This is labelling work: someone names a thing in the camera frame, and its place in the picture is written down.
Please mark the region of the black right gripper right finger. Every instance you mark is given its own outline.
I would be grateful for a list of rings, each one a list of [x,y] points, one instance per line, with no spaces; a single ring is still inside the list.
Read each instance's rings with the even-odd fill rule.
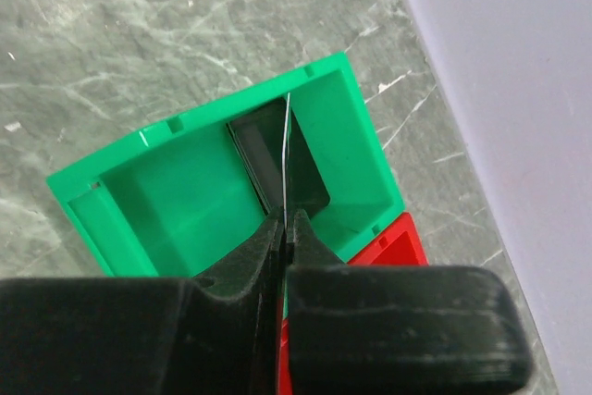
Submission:
[[[346,265],[308,215],[287,236],[288,394],[512,394],[534,368],[504,282],[465,265]]]

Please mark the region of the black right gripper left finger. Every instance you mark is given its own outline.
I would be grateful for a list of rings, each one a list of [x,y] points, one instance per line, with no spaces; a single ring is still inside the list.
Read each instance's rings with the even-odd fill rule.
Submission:
[[[1,283],[5,394],[274,394],[284,224],[192,278]]]

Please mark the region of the red plastic bin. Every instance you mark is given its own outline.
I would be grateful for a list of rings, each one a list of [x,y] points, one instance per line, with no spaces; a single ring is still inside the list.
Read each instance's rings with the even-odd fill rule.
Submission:
[[[403,212],[358,252],[348,264],[428,265],[428,261],[412,216],[408,212]],[[281,329],[277,393],[280,395],[292,394],[287,318],[283,320]]]

